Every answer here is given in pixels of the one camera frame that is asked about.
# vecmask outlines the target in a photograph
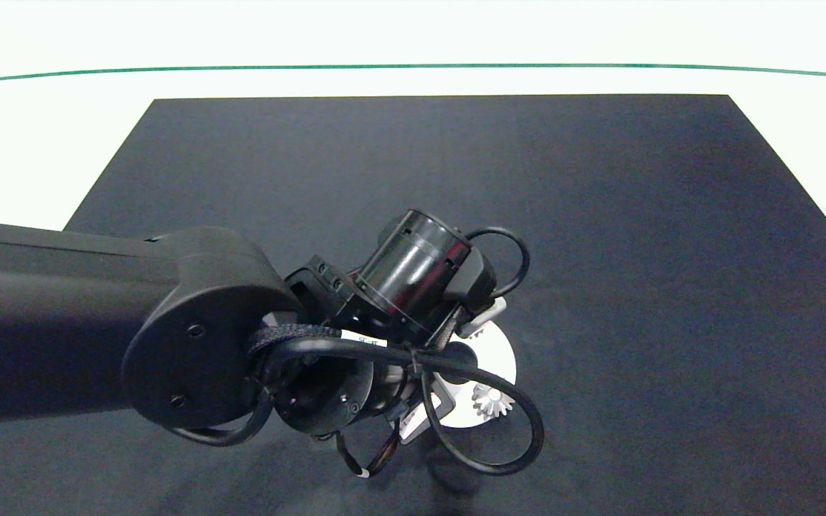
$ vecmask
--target small white gear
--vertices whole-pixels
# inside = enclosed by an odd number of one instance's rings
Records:
[[[508,411],[512,409],[512,404],[515,403],[514,399],[508,394],[483,384],[473,386],[471,399],[473,400],[473,408],[476,409],[477,414],[483,416],[484,421],[507,415]]]

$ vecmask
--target dark gray table surface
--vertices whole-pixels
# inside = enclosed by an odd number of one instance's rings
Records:
[[[730,98],[157,100],[66,229],[228,226],[287,274],[358,264],[409,206],[531,245],[498,320],[531,468],[424,437],[366,481],[275,416],[219,450],[118,411],[0,422],[0,514],[826,513],[826,219]]]

